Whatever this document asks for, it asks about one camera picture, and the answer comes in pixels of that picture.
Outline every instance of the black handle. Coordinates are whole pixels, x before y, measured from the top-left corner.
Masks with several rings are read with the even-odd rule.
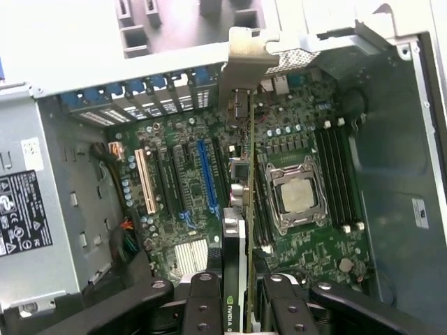
[[[313,284],[309,296],[312,301],[339,313],[372,334],[445,334],[406,313],[332,281]]]
[[[173,290],[173,284],[162,278],[140,282],[55,324],[38,335],[94,334],[112,325],[121,317],[140,315],[141,312],[164,304],[172,296]]]

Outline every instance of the barcode sticker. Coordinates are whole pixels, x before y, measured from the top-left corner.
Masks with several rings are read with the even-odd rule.
[[[422,199],[411,199],[413,202],[414,218],[416,225],[419,228],[428,229],[427,211],[425,209],[425,203]]]
[[[39,139],[37,137],[29,138],[28,140],[20,141],[20,144],[22,145],[26,169],[42,171],[43,159]]]

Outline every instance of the pci express slot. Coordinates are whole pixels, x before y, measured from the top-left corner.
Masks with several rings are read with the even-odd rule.
[[[217,138],[212,139],[212,148],[216,156],[217,169],[219,171],[219,181],[223,192],[223,203],[227,204],[230,201],[230,186],[228,183],[228,174],[224,158],[222,156],[221,147]]]
[[[180,183],[180,179],[179,179],[179,176],[180,176],[179,168],[175,162],[174,148],[168,147],[167,154],[168,154],[169,165],[170,165],[171,171],[173,172],[174,188],[176,190],[178,190],[180,212],[183,213],[186,211],[186,201],[185,201],[185,197],[184,197],[183,186]]]
[[[321,167],[325,181],[329,212],[337,226],[352,223],[356,219],[349,176],[346,174],[348,159],[340,153],[341,142],[336,130],[331,128],[315,132],[319,147]]]
[[[153,155],[155,163],[156,163],[157,174],[159,175],[159,178],[161,180],[161,193],[162,193],[161,195],[163,197],[163,201],[166,206],[166,211],[168,212],[168,215],[174,216],[173,204],[171,202],[170,197],[167,196],[169,186],[168,186],[168,181],[166,180],[166,176],[163,173],[163,166],[160,161],[159,152],[157,150],[154,150],[152,152],[152,155]]]
[[[216,211],[218,211],[218,204],[214,188],[214,180],[212,178],[210,163],[208,161],[208,154],[204,140],[199,140],[197,142],[197,151],[200,157],[200,164],[202,166],[203,179],[205,180],[208,205],[210,209],[214,211],[217,216],[219,216],[219,213],[216,213]]]
[[[135,157],[141,180],[142,194],[145,197],[146,210],[148,214],[153,214],[156,212],[156,203],[151,179],[149,178],[147,170],[146,152],[143,149],[135,150]]]

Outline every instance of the white label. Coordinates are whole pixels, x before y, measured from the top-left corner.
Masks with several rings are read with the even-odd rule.
[[[416,225],[419,228],[428,229],[427,211],[425,210],[425,203],[422,199],[411,199],[413,202],[414,218]]]
[[[3,235],[0,234],[0,256],[6,255],[5,241]]]
[[[41,148],[39,147],[39,139],[37,137],[20,141],[22,145],[23,157],[25,159],[25,167],[27,170],[42,171],[43,159]]]

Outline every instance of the gray metal panel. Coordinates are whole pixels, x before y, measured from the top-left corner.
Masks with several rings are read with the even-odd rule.
[[[109,230],[123,219],[109,172],[89,154],[92,142],[107,140],[99,128],[60,111],[55,99],[44,99],[39,107],[76,276],[84,288],[98,271],[110,266]],[[71,204],[73,192],[77,207]],[[81,233],[85,234],[86,247],[81,246]],[[96,245],[98,237],[102,242]]]
[[[353,69],[345,84],[365,90],[370,111],[351,145],[372,253],[396,287],[397,307],[445,327],[446,196],[414,48],[412,56],[414,67],[392,51],[366,66],[361,78]],[[425,202],[429,229],[416,225],[413,199]],[[380,289],[389,291],[385,282]]]
[[[0,177],[26,170],[20,141],[37,137],[44,170],[36,174],[53,245],[0,258],[2,309],[34,302],[37,297],[80,291],[50,165],[50,152],[46,147],[43,122],[27,88],[15,91],[16,94],[11,94],[10,90],[0,91],[0,151],[9,151],[12,163],[9,170],[0,167]]]

